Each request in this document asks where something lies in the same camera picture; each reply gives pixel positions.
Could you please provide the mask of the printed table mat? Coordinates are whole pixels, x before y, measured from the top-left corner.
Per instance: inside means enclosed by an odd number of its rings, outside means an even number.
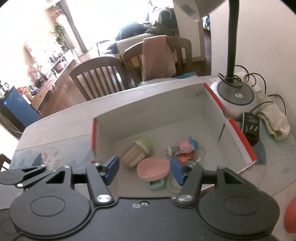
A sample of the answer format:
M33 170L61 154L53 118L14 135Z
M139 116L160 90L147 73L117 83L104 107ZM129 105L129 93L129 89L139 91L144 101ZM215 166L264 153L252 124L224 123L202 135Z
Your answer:
M83 173L85 167L94 161L91 137L81 136L17 150L12 158L10 169L45 165L47 170L53 171L69 165L74 172Z

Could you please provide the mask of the pink pig figurine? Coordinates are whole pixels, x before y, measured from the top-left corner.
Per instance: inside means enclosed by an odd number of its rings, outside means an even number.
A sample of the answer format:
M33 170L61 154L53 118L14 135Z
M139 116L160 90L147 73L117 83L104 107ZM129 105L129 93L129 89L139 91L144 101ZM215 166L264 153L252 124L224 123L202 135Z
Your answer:
M199 148L198 142L192 137L182 140L176 146L168 146L167 154L169 157L180 156L182 154L189 154Z

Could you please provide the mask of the blue black cabinet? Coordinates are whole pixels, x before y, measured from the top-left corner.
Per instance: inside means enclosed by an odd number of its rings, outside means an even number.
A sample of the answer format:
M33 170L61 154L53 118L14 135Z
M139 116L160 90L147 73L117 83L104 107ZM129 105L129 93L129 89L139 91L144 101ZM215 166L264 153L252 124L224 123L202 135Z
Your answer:
M6 92L4 98L1 98L1 114L20 132L41 119L37 111L27 103L14 86Z

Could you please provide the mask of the green correction tape dispenser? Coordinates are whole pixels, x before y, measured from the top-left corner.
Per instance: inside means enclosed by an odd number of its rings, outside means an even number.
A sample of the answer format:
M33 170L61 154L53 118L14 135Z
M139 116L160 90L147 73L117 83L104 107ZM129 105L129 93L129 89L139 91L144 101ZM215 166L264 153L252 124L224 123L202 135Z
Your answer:
M175 177L172 174L169 174L166 179L166 186L168 190L172 193L179 193L181 190L181 186L177 183Z

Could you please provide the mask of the right wooden dining chair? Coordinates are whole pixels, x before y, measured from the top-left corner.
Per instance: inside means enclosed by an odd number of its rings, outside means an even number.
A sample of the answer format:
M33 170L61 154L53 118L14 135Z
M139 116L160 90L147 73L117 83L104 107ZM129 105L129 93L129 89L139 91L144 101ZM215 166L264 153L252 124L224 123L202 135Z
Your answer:
M125 50L123 60L135 84L193 71L191 41L158 35Z

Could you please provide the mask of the wooden dining chair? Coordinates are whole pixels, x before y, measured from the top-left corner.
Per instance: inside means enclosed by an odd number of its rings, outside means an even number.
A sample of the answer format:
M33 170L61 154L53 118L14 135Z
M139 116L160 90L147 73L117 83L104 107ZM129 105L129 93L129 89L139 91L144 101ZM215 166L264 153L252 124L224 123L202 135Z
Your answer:
M125 50L123 60L135 84L193 71L191 41L158 35Z
M128 89L121 62L114 56L87 60L70 77L87 101Z

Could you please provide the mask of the white green cloth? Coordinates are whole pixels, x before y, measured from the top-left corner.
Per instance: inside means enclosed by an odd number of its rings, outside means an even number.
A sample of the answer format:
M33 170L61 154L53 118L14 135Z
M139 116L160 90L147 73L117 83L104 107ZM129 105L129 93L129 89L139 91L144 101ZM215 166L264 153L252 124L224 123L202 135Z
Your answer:
M264 121L267 132L273 136L275 142L288 137L290 133L288 119L273 101L264 102L259 107L257 115Z

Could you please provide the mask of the red cardboard box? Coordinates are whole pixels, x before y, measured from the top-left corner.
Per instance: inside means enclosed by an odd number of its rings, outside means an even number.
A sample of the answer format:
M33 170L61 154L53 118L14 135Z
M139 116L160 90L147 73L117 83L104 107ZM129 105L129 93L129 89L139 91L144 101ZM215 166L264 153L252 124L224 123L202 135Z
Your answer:
M232 119L226 119L208 85L180 87L128 103L93 120L95 159L105 162L121 156L137 138L152 144L152 157L167 158L167 148L187 138L203 148L201 165L206 170L227 167L242 173L256 154Z

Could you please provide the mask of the pink heart dish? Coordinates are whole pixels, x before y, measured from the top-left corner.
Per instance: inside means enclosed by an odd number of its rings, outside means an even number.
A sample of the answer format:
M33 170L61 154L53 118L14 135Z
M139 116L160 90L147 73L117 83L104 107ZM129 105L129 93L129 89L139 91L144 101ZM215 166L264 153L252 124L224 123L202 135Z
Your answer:
M144 181L151 182L165 178L170 171L170 161L146 158L137 165L137 174Z

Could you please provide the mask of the orange red keychain charm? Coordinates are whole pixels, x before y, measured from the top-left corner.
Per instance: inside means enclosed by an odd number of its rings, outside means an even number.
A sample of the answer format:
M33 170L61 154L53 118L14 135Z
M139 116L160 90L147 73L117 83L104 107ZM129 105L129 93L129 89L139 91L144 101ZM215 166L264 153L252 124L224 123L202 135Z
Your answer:
M187 164L188 162L195 162L196 161L196 158L194 155L182 155L182 156L177 156L177 158L183 164Z

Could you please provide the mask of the wooden tv console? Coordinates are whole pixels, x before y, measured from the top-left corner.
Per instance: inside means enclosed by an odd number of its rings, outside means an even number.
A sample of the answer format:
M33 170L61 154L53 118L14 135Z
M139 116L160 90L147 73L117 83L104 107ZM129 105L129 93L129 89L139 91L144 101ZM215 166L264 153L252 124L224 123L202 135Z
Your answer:
M47 80L38 87L39 91L36 95L34 95L33 100L31 101L31 106L34 110L39 111L39 107L41 106L47 93L52 89L55 90L56 82L73 61L77 62L79 59L76 52L73 49L70 49L61 54L60 58L56 59L56 61L52 63L51 69L46 74Z

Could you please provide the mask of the left wooden dining chair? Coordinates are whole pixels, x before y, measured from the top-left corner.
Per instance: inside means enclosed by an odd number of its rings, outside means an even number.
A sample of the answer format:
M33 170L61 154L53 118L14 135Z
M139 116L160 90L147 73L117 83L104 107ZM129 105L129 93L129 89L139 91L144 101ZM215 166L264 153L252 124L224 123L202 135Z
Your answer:
M87 60L70 77L87 101L128 89L121 62L114 56Z

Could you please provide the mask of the sofa with clothes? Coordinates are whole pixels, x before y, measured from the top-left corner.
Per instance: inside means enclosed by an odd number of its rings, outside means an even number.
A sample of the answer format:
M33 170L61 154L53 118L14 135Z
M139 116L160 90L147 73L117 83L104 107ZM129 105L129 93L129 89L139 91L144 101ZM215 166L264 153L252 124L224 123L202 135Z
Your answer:
M149 36L167 35L169 37L178 35L178 24L174 8L155 6L148 16L149 20L152 21L151 23L131 23L121 28L115 38L115 43L107 47L107 52L118 54L119 50L116 42L143 34L149 34Z

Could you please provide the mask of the white desk lamp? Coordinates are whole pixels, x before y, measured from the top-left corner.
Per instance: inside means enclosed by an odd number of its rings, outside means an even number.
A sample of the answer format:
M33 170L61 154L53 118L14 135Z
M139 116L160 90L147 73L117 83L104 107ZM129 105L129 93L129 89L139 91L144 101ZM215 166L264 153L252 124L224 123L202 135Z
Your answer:
M202 17L218 8L223 1L174 1L174 3L192 20L197 22ZM226 118L241 120L244 113L255 110L259 105L259 97L255 90L234 73L236 60L237 28L239 18L239 1L229 1L228 45L226 74L218 73L212 78L211 91Z

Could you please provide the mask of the green lid toothpick jar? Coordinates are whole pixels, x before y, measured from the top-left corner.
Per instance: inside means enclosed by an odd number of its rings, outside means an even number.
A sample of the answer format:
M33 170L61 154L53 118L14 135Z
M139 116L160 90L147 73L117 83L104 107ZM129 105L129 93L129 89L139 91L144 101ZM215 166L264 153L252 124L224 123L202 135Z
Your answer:
M151 142L143 137L134 140L132 145L122 154L120 160L127 168L134 168L152 152Z

